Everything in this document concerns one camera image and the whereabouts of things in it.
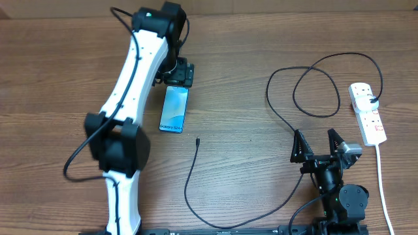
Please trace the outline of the white power strip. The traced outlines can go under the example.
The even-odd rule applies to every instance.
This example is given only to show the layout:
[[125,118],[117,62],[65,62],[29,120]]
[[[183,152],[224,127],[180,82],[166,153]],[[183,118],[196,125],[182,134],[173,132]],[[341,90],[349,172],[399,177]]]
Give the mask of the white power strip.
[[[361,82],[351,84],[348,91],[352,106],[355,97],[360,95],[373,95],[370,85]],[[362,113],[356,113],[355,111],[355,115],[365,146],[378,146],[387,140],[378,109]]]

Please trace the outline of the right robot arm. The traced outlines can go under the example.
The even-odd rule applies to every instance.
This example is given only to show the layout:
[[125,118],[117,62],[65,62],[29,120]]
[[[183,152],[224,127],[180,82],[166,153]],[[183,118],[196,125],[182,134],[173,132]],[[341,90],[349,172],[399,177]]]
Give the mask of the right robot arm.
[[[357,143],[349,143],[334,130],[327,131],[330,153],[316,155],[300,130],[294,131],[290,161],[300,163],[300,173],[312,177],[319,196],[301,206],[290,218],[286,234],[368,234],[361,221],[365,219],[369,192],[355,184],[345,184],[344,171],[362,155]],[[296,216],[316,202],[323,205],[324,216],[316,217],[309,225],[294,225]]]

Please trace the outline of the white charger plug adapter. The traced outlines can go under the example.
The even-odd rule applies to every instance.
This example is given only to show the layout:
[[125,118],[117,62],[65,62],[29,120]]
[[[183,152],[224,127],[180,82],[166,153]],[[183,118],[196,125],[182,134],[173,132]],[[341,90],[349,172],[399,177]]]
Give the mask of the white charger plug adapter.
[[353,108],[356,113],[369,112],[378,109],[379,101],[373,95],[355,97]]

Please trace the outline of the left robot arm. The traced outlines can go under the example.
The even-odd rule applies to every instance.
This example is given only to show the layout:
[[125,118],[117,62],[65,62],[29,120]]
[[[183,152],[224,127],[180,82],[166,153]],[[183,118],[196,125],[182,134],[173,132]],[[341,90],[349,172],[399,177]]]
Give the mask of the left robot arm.
[[99,162],[108,191],[109,218],[103,234],[140,234],[139,176],[150,155],[142,130],[151,88],[165,83],[177,89],[193,84],[194,65],[180,57],[182,29],[189,26],[178,3],[159,10],[140,8],[132,15],[129,52],[114,90],[84,128],[92,157]]

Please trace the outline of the blue Galaxy smartphone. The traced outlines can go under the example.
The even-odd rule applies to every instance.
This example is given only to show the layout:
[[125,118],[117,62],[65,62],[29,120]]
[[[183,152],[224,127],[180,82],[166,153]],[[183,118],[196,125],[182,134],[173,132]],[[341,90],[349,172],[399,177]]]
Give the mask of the blue Galaxy smartphone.
[[188,95],[189,89],[186,87],[167,87],[159,124],[160,131],[183,132]]

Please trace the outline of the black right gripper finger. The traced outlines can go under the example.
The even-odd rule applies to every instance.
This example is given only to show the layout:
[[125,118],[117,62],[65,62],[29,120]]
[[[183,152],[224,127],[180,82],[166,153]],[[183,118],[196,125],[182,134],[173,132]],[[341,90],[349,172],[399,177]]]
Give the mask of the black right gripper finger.
[[344,139],[334,129],[329,129],[327,134],[329,138],[330,154],[339,155],[340,150],[338,148],[342,145]]
[[314,153],[300,130],[294,131],[291,163],[303,163],[313,159]]

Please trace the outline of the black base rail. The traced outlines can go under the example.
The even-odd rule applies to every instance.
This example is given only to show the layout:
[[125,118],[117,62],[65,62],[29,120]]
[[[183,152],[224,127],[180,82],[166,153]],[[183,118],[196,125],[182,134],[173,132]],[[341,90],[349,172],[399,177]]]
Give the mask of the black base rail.
[[[101,231],[84,231],[78,234],[83,235],[105,235],[111,234],[105,230]],[[142,235],[288,235],[289,229],[287,225],[280,225],[278,228],[242,228],[232,230],[220,230],[220,229],[195,229],[195,230],[173,230],[170,231],[167,228],[154,228],[154,229],[142,229],[136,234]],[[349,229],[347,232],[338,231],[336,229],[330,229],[330,232],[318,232],[309,225],[292,225],[291,234],[293,235],[311,235],[311,234],[359,234],[368,235],[369,231],[366,225],[361,225],[358,232],[354,229]]]

